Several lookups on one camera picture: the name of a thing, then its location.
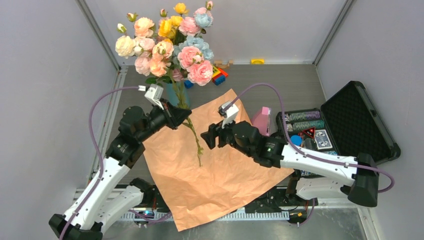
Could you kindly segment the teal ceramic vase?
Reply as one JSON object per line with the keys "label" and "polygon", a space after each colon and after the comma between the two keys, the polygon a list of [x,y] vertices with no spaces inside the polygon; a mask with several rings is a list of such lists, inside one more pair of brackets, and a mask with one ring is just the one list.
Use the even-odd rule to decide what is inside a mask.
{"label": "teal ceramic vase", "polygon": [[172,81],[166,85],[168,101],[175,107],[190,109],[190,100],[183,81]]}

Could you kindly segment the peach wrapping paper sheet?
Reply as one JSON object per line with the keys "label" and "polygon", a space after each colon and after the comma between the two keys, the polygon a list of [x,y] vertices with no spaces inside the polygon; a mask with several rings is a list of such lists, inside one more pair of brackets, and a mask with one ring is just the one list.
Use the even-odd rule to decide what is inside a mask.
{"label": "peach wrapping paper sheet", "polygon": [[180,232],[247,205],[293,172],[263,167],[229,145],[209,149],[201,139],[200,133],[221,121],[219,106],[235,98],[230,89],[195,108],[194,130],[164,127],[143,143],[149,172]]}

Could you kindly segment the pale pink rose stem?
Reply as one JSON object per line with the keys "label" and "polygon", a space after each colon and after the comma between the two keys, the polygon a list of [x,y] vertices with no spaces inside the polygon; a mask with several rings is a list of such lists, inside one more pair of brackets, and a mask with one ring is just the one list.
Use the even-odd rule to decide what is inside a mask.
{"label": "pale pink rose stem", "polygon": [[148,76],[151,74],[150,61],[155,41],[152,38],[141,37],[136,37],[134,40],[134,54],[137,56],[134,62],[135,70],[141,75]]}

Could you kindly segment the peach pink rose stem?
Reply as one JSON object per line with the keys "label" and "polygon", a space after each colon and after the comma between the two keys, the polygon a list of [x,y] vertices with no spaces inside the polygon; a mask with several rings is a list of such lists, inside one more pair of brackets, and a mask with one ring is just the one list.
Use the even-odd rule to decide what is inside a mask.
{"label": "peach pink rose stem", "polygon": [[149,62],[150,73],[156,77],[162,77],[168,72],[171,66],[171,60],[174,52],[172,41],[165,38],[159,41],[152,49],[151,59]]}

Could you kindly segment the cream white rose stems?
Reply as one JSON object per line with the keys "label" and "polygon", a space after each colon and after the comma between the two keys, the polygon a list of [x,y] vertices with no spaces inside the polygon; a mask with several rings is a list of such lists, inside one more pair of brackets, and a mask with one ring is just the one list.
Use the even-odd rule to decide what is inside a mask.
{"label": "cream white rose stems", "polygon": [[136,55],[135,53],[135,47],[136,47],[136,40],[135,36],[130,36],[127,33],[127,28],[121,24],[117,24],[117,31],[122,34],[121,37],[119,37],[115,42],[115,52],[125,59],[128,59],[129,57],[133,57]]}

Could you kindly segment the yellow rose stems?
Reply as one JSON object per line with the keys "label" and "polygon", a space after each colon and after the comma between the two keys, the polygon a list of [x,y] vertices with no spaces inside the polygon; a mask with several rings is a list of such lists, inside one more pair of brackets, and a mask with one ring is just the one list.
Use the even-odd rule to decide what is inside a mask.
{"label": "yellow rose stems", "polygon": [[177,34],[177,29],[183,21],[183,15],[188,13],[187,6],[180,2],[173,8],[177,15],[168,17],[168,12],[163,8],[160,10],[160,21],[158,25],[157,35],[161,38],[174,39]]}

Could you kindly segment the light blue flower stem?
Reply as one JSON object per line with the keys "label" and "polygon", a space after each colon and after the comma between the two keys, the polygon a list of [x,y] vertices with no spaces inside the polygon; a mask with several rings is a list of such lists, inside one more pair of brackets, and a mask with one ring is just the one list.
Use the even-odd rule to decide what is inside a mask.
{"label": "light blue flower stem", "polygon": [[193,17],[186,16],[182,19],[178,27],[176,27],[175,37],[173,39],[174,50],[172,61],[178,63],[177,56],[184,47],[198,48],[206,60],[213,60],[214,53],[210,49],[210,45],[203,39],[206,29],[213,25],[212,13],[205,7],[197,9]]}

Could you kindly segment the paper flower bouquet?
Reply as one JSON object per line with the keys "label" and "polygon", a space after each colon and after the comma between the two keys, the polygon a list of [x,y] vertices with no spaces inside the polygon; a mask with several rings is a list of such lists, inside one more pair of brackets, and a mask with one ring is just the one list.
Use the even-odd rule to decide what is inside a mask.
{"label": "paper flower bouquet", "polygon": [[192,84],[205,86],[213,77],[213,66],[201,50],[195,46],[184,46],[173,58],[172,77],[176,82],[188,80]]}

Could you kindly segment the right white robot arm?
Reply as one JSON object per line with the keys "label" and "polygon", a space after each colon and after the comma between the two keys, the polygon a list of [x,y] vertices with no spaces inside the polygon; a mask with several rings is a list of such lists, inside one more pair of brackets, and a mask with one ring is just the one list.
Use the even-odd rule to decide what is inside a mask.
{"label": "right white robot arm", "polygon": [[200,136],[210,149],[229,145],[263,167],[312,172],[339,184],[340,193],[354,204],[378,205],[379,173],[367,153],[338,156],[292,146],[285,139],[262,135],[247,121],[213,123]]}

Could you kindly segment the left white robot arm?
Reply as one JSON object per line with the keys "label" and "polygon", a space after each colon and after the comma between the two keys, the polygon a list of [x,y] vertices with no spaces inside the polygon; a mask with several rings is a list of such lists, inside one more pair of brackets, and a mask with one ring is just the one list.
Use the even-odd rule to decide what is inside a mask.
{"label": "left white robot arm", "polygon": [[131,208],[153,202],[153,186],[135,178],[112,201],[108,196],[145,151],[143,142],[163,127],[175,130],[192,113],[167,100],[150,113],[128,107],[119,122],[119,134],[111,142],[100,170],[75,203],[63,214],[54,214],[48,224],[60,240],[101,240],[110,226]]}

